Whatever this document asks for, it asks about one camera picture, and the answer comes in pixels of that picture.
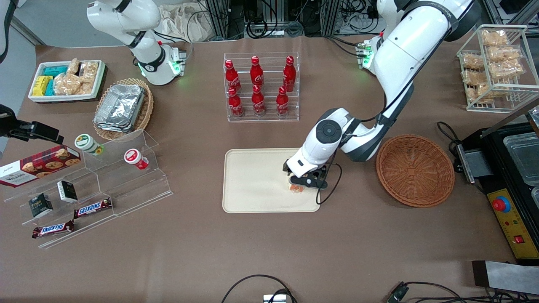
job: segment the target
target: yellow control panel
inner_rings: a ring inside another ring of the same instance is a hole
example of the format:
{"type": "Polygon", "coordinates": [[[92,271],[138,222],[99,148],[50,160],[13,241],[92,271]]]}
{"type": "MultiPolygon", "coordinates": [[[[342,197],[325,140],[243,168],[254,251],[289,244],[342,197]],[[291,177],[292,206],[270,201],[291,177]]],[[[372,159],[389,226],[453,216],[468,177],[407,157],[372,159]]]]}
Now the yellow control panel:
{"type": "Polygon", "coordinates": [[[518,259],[539,259],[537,247],[507,189],[491,192],[487,197],[514,255],[518,259]]]}

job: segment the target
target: snickers bar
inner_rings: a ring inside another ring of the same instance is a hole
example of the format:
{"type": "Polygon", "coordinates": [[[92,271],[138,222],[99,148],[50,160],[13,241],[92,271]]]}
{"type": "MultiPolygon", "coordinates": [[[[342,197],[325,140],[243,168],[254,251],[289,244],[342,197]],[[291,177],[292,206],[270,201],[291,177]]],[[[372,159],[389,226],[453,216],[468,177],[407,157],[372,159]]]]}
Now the snickers bar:
{"type": "Polygon", "coordinates": [[[75,209],[73,219],[77,219],[81,216],[91,214],[101,209],[112,207],[112,201],[110,198],[104,199],[101,202],[97,202],[81,209],[75,209]]]}
{"type": "Polygon", "coordinates": [[[75,224],[73,223],[73,220],[62,224],[47,226],[44,228],[37,227],[34,228],[34,231],[32,232],[32,238],[37,239],[42,236],[52,235],[55,233],[72,232],[74,231],[74,229],[75,224]]]}

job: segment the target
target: beige tray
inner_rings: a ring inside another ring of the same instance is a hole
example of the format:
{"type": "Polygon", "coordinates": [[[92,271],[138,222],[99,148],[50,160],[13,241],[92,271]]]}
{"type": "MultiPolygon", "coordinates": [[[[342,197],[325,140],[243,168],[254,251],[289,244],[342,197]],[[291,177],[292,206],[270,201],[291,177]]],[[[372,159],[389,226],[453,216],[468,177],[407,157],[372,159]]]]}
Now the beige tray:
{"type": "Polygon", "coordinates": [[[223,210],[252,212],[314,212],[316,189],[288,190],[282,165],[297,148],[231,149],[225,155],[223,210]]]}

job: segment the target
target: emergency stop button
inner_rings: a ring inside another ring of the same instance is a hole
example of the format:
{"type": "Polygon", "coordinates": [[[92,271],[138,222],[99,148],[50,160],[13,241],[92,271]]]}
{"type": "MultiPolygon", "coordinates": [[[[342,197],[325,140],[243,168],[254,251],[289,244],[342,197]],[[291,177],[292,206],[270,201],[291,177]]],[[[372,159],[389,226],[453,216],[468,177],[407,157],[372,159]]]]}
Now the emergency stop button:
{"type": "Polygon", "coordinates": [[[507,198],[499,196],[492,201],[492,208],[501,212],[509,212],[511,210],[511,204],[507,198]]]}
{"type": "Polygon", "coordinates": [[[515,243],[517,244],[524,243],[524,238],[522,236],[515,236],[515,243]]]}

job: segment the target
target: red button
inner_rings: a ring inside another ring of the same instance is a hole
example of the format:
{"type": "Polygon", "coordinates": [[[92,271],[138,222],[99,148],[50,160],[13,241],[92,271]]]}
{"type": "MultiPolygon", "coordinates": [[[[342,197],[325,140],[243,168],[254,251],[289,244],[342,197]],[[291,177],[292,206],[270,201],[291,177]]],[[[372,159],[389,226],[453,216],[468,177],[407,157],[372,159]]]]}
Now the red button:
{"type": "Polygon", "coordinates": [[[494,199],[492,201],[492,207],[497,211],[504,211],[506,206],[502,199],[494,199]]]}
{"type": "Polygon", "coordinates": [[[522,238],[522,236],[515,236],[515,243],[524,243],[524,238],[522,238]]]}

